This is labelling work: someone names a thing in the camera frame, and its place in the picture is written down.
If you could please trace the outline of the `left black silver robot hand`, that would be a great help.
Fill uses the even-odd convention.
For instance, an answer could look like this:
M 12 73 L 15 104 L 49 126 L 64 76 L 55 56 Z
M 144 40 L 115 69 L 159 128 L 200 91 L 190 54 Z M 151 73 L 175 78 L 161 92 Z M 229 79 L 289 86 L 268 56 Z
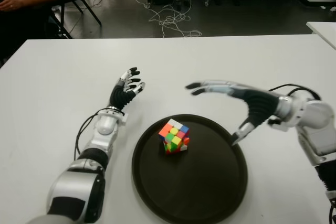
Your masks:
M 124 72 L 117 80 L 109 99 L 109 106 L 122 111 L 140 92 L 145 88 L 145 82 L 142 82 L 138 76 L 140 71 L 133 67 Z

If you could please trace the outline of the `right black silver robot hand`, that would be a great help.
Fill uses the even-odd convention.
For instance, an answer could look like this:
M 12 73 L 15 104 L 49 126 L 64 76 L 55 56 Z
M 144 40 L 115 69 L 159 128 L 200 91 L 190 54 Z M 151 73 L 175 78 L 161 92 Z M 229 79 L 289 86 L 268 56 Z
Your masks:
M 192 90 L 192 95 L 209 92 L 224 93 L 232 98 L 243 100 L 247 104 L 247 118 L 231 136 L 232 145 L 236 145 L 274 115 L 279 104 L 279 97 L 270 91 L 230 81 L 199 81 L 188 84 L 185 88 Z

